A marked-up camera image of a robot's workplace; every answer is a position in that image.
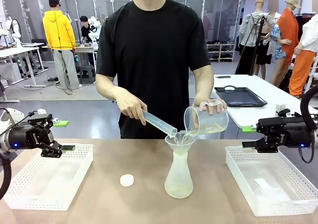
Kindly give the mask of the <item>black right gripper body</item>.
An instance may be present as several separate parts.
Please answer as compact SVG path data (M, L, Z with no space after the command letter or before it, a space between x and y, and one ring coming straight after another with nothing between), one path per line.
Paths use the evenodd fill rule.
M312 144L312 133L304 122L285 123L271 128L277 146L288 148L309 148Z

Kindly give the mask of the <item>white perforated plastic basket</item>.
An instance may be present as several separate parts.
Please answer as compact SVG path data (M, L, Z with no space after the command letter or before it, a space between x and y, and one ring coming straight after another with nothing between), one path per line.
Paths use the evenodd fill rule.
M92 161L92 144L75 144L60 158L38 151L12 178L3 199L11 209L66 211Z
M279 151L226 147L226 164L256 217L312 214L318 189Z

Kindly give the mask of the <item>clear plastic measuring beaker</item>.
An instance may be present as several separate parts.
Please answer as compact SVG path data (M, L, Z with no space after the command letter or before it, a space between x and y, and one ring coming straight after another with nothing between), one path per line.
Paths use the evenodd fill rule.
M188 136L220 133L226 130L229 117L220 100L203 101L198 107L188 107L184 112L184 126Z

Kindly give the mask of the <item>white round flask cap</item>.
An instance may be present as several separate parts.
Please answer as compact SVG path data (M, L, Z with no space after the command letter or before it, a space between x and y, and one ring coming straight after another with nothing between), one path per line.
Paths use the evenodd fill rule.
M132 174L124 174L120 177L120 184L123 187L130 187L134 184L134 176Z

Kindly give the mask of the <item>translucent plastic funnel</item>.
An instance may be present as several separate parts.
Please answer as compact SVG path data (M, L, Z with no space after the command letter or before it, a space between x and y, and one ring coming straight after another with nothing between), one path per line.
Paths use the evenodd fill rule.
M191 146L195 143L196 137L188 135L185 131L180 131L172 138L166 136L165 142L177 155L188 153Z

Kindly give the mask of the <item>translucent plastic conical flask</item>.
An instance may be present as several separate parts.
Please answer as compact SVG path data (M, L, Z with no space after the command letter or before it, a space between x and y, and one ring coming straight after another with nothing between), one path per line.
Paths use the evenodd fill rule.
M187 198L193 192L187 158L188 152L173 152L173 161L164 183L165 191L176 199Z

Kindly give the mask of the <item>clear graduated cylinder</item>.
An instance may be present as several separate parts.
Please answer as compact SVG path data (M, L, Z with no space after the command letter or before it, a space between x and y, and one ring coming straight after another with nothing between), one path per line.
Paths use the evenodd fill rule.
M168 124L167 122L161 120L160 118L154 116L153 114L143 111L144 118L147 123L150 123L160 131L164 132L166 135L168 135L170 138L173 138L176 136L177 129L173 127L172 125Z

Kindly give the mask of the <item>person's left forearm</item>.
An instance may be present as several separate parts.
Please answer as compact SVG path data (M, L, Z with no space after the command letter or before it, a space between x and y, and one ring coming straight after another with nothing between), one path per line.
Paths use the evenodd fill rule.
M210 101L214 86L214 74L211 65L206 65L193 71L195 78L195 97L193 106L199 106L201 102Z

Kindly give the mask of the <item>person's right forearm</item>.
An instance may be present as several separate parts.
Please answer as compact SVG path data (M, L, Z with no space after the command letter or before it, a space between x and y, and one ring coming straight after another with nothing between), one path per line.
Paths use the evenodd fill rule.
M103 97L115 100L118 107L133 107L138 104L138 99L128 90L114 84L114 77L96 75L96 89Z

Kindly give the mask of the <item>person's left hand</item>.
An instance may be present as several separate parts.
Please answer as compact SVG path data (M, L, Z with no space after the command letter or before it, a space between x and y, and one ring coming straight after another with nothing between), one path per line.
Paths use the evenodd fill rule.
M202 133L216 133L224 131L229 123L229 117L220 100L203 101L194 106L193 123L195 129Z

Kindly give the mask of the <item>white side table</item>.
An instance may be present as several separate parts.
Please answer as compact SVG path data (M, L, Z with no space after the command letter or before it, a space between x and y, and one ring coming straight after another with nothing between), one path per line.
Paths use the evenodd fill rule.
M267 104L261 108L227 108L227 112L235 124L239 127L255 127L259 119L271 118L276 114L276 105L285 104L291 113L300 113L301 101L290 94L280 90L271 83L252 75L231 75L230 78L214 78L214 87L232 85L235 87L247 87Z

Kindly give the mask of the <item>grey step stool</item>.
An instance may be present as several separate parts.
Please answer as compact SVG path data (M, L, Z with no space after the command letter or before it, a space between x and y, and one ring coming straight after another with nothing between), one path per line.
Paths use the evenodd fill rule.
M92 65L79 67L79 82L80 84L95 83L95 69Z

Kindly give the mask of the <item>mannequin in orange trousers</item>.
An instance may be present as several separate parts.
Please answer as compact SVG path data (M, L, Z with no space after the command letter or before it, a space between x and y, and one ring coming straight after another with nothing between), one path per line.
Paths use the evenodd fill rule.
M296 58L289 82L289 93L296 98L302 95L318 51L318 0L313 0L313 12L316 14L303 25L300 42L294 49Z

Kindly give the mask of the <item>person in yellow hoodie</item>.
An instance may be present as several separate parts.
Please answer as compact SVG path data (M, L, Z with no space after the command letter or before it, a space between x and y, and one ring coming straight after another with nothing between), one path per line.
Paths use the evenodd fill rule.
M74 52L76 40L70 20L60 10L60 0L48 0L50 10L44 13L43 26L49 48L53 52L62 89L79 89Z

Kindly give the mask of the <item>mannequin in orange dress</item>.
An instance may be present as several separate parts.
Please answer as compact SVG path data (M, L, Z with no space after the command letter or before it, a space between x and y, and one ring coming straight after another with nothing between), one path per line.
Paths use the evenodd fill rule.
M277 37L277 41L282 44L282 49L286 52L286 57L275 61L275 71L271 79L271 84L278 87L285 77L288 67L291 64L294 49L299 43L299 25L293 14L297 8L301 8L299 0L285 0L286 8L277 21L279 28L272 30L271 35Z

